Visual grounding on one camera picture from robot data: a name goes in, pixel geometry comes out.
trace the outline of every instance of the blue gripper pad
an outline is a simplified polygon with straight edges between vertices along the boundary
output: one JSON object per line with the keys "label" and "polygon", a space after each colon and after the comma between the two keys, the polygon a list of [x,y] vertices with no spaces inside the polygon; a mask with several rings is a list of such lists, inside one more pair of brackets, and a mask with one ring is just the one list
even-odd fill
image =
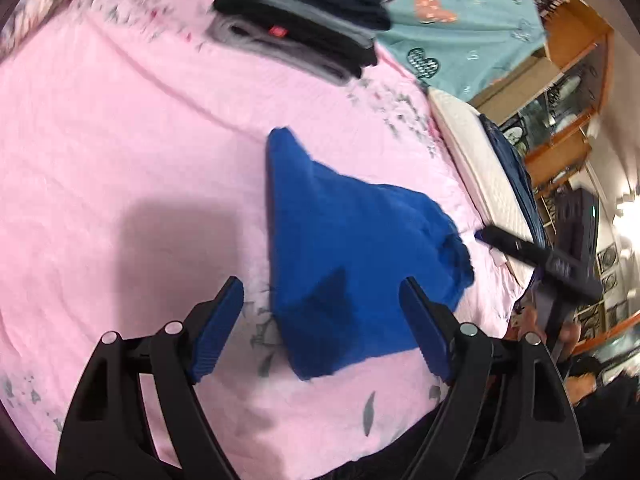
{"label": "blue gripper pad", "polygon": [[199,383],[204,376],[212,373],[243,304],[242,282],[237,278],[229,278],[215,300],[197,304],[185,320],[187,327],[190,320],[202,325],[200,333],[194,336],[191,343],[189,375],[193,383]]}
{"label": "blue gripper pad", "polygon": [[447,342],[408,280],[402,280],[399,297],[404,317],[429,370],[443,381],[449,381],[451,368]]}

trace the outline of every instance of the silver screw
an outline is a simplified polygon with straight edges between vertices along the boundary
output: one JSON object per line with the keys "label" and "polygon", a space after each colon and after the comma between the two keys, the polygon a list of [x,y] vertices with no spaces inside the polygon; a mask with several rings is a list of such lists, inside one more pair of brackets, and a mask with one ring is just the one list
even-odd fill
{"label": "silver screw", "polygon": [[524,336],[524,340],[533,346],[537,346],[542,342],[542,339],[540,339],[540,336],[535,332],[527,332]]}
{"label": "silver screw", "polygon": [[105,345],[110,345],[111,343],[115,343],[117,338],[118,338],[118,334],[115,333],[114,331],[110,331],[110,332],[105,332],[102,335],[102,338],[100,339],[100,341],[102,341],[102,343]]}
{"label": "silver screw", "polygon": [[164,326],[164,331],[169,335],[176,335],[182,332],[182,323],[180,321],[172,321]]}
{"label": "silver screw", "polygon": [[473,323],[463,323],[460,325],[460,332],[466,336],[473,337],[478,333],[478,327]]}

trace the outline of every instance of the gray folded garment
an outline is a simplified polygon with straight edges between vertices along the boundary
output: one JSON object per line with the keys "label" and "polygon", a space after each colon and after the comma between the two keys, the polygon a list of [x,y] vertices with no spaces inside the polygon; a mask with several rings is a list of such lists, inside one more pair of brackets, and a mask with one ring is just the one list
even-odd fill
{"label": "gray folded garment", "polygon": [[355,23],[348,22],[347,20],[338,18],[325,10],[318,9],[317,7],[301,2],[300,0],[260,1],[271,7],[286,10],[300,18],[305,18],[306,20],[315,22],[318,25],[322,25],[323,27],[330,28],[335,32],[339,32],[347,38],[351,38],[364,48],[371,48],[373,46],[373,39],[376,36],[376,31],[371,28],[361,27]]}
{"label": "gray folded garment", "polygon": [[228,46],[277,59],[338,86],[346,85],[351,79],[349,70],[334,60],[297,41],[275,38],[241,16],[217,14],[207,35]]}

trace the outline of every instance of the orange heart print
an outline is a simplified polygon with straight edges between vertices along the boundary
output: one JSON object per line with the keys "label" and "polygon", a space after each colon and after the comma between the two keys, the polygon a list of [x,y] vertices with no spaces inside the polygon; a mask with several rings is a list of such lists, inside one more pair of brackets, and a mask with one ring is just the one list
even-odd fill
{"label": "orange heart print", "polygon": [[453,23],[458,19],[455,12],[442,8],[440,0],[415,0],[414,9],[421,23]]}

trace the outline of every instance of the red clothing tag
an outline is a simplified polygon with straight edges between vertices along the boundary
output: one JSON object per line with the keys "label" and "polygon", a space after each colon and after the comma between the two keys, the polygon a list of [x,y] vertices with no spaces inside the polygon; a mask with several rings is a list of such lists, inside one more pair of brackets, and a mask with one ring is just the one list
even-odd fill
{"label": "red clothing tag", "polygon": [[275,36],[276,38],[284,38],[288,32],[289,31],[286,28],[279,25],[273,25],[273,27],[269,29],[269,34]]}

